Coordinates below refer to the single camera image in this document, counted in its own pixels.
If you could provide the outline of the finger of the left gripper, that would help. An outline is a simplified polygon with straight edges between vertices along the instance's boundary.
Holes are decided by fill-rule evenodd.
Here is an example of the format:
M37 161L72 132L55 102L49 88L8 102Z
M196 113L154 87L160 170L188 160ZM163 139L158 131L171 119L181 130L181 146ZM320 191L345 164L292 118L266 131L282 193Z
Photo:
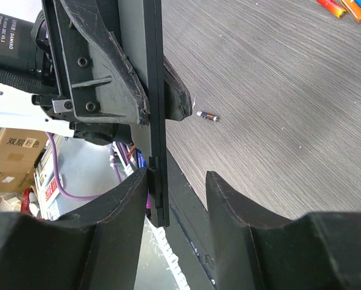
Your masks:
M163 56L163 66L166 119L182 121L192 115L190 92L166 56Z

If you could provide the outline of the black remote control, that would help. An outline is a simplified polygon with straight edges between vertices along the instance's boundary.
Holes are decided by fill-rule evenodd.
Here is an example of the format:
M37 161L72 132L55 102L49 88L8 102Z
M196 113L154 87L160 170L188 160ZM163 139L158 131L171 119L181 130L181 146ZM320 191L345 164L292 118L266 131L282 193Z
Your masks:
M149 100L149 125L133 125L132 139L147 162L151 221L156 227L167 227L170 219L161 1L119 1L119 16L123 50Z

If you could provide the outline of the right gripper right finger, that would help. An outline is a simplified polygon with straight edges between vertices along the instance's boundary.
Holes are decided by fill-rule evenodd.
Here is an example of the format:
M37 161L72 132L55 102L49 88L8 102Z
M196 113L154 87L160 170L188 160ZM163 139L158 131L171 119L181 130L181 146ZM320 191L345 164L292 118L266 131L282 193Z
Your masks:
M206 175L218 289L361 289L361 212L291 220Z

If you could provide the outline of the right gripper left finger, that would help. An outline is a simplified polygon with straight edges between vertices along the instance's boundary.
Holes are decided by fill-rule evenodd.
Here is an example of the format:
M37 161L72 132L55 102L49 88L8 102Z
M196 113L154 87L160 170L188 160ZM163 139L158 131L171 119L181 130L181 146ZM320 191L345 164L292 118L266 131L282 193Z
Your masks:
M56 221L0 213L0 289L133 289L146 198L139 169Z

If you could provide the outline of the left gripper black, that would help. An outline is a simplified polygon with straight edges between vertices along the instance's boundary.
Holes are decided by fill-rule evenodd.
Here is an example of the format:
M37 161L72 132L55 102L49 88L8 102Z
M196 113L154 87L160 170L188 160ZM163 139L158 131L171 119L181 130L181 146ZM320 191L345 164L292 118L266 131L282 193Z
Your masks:
M44 1L31 36L45 54L34 102L76 138L109 144L149 124L149 100L122 47L119 1Z

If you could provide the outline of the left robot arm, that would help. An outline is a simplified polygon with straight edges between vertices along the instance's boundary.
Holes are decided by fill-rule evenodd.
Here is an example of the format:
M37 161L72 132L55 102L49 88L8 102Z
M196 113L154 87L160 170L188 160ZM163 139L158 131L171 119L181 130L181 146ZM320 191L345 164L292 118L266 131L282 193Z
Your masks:
M98 145L161 139L192 114L163 52L160 1L43 1L34 22L0 13L0 83L30 93L42 121Z

